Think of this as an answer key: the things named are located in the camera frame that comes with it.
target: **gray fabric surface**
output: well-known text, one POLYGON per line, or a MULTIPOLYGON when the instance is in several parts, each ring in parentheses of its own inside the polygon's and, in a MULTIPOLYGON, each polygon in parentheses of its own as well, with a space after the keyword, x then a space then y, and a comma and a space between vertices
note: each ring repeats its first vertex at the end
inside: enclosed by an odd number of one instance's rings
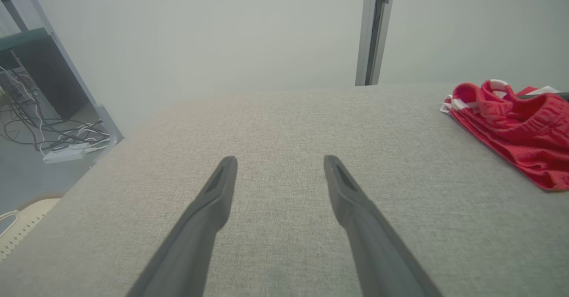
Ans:
POLYGON ((323 156, 342 159, 447 296, 569 294, 569 193, 438 111, 454 85, 205 99, 102 159, 0 263, 6 296, 122 296, 219 160, 238 158, 207 296, 360 295, 323 156))

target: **gray floor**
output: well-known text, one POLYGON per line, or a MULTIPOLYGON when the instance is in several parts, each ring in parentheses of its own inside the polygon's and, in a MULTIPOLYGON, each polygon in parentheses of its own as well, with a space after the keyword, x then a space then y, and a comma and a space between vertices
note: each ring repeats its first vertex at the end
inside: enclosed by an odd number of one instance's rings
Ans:
MULTIPOLYGON (((11 119, 11 113, 0 112, 4 122, 11 119)), ((93 123, 98 116, 91 104, 83 107, 72 119, 93 123)), ((75 128, 80 124, 63 123, 57 128, 75 128)), ((8 131, 20 129, 17 141, 31 142, 30 131, 21 123, 8 125, 8 131)), ((4 125, 0 126, 4 135, 4 125)), ((41 140, 39 131, 36 137, 41 140)), ((9 133, 14 137, 16 132, 9 133)), ((55 133, 45 132, 46 140, 57 140, 55 133)), ((64 194, 69 190, 93 164, 93 159, 100 153, 88 153, 83 159, 63 163, 46 164, 42 154, 35 151, 32 145, 20 145, 0 137, 0 214, 15 210, 22 204, 40 196, 64 194)))

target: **white power strip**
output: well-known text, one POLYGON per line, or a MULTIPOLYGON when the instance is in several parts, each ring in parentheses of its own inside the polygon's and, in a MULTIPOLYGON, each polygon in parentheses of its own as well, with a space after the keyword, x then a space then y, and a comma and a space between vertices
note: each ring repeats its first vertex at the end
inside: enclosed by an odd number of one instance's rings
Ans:
POLYGON ((75 159, 81 159, 85 157, 87 154, 87 147, 89 147, 89 143, 82 143, 74 145, 77 148, 67 147, 60 151, 50 151, 45 157, 43 157, 43 161, 46 164, 54 164, 54 163, 61 163, 62 161, 74 161, 75 159))

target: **red cloth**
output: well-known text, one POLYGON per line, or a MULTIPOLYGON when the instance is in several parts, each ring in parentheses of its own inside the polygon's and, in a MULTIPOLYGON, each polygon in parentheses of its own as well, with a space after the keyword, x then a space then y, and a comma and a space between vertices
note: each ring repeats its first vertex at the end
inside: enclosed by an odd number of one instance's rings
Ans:
POLYGON ((518 98, 510 85, 460 84, 451 115, 547 192, 569 190, 569 103, 555 94, 518 98))

